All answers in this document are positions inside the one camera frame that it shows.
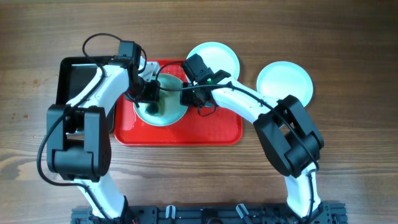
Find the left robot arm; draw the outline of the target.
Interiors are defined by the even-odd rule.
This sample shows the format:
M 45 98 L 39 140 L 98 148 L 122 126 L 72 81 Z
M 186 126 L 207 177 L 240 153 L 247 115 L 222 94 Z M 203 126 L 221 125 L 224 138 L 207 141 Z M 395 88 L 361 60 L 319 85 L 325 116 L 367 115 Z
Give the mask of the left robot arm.
M 149 67 L 145 51 L 133 41 L 122 40 L 115 56 L 99 61 L 96 75 L 76 97 L 47 110 L 47 134 L 37 155 L 41 178 L 54 186 L 78 187 L 100 223 L 135 223 L 126 197 L 109 174 L 111 143 L 106 117 L 121 95 L 138 105 L 159 101 L 158 71 Z

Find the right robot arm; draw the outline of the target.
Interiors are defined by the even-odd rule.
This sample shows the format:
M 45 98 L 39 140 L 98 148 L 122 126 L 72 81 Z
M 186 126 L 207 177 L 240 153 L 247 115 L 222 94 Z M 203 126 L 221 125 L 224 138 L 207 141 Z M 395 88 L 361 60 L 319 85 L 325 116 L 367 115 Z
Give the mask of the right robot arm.
M 187 90 L 200 102 L 233 111 L 253 124 L 268 161 L 285 177 L 287 205 L 302 223 L 310 223 L 321 203 L 315 173 L 324 141 L 299 99 L 264 96 L 224 70 L 214 72 L 198 54 L 181 68 L 191 83 Z

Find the green yellow sponge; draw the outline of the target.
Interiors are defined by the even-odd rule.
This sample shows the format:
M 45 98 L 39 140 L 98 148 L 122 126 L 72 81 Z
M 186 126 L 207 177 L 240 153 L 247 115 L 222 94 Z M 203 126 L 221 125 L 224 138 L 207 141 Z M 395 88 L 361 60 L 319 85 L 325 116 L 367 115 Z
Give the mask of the green yellow sponge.
M 158 101 L 148 103 L 145 112 L 146 114 L 151 116 L 160 116 L 162 114 L 162 107 L 160 102 Z

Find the light blue plate top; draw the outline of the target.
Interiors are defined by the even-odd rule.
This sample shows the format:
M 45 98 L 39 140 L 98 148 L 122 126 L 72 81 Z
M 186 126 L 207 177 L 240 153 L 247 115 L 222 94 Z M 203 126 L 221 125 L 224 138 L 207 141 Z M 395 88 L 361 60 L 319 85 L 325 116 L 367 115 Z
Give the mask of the light blue plate top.
M 227 45 L 220 42 L 205 42 L 197 45 L 187 56 L 187 59 L 198 54 L 207 67 L 213 72 L 224 70 L 236 80 L 239 79 L 240 62 L 235 52 Z

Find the light blue plate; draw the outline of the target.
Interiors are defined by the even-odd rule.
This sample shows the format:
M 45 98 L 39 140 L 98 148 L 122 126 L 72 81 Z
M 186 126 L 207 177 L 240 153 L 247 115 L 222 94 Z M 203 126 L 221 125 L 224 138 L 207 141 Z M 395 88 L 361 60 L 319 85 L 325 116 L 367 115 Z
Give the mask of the light blue plate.
M 152 126 L 169 126 L 180 120 L 188 110 L 188 106 L 180 104 L 179 91 L 160 90 L 160 99 L 155 103 L 158 106 L 158 112 L 154 109 L 152 103 L 138 103 L 137 108 L 134 105 L 134 112 L 143 122 Z
M 265 66 L 259 73 L 256 88 L 262 95 L 280 99 L 293 95 L 304 106 L 310 103 L 314 92 L 310 75 L 301 66 L 288 61 Z
M 224 70 L 236 80 L 239 79 L 240 62 L 235 52 L 227 45 L 220 42 L 205 42 L 197 45 L 187 56 L 187 59 L 198 54 L 207 67 L 213 72 Z

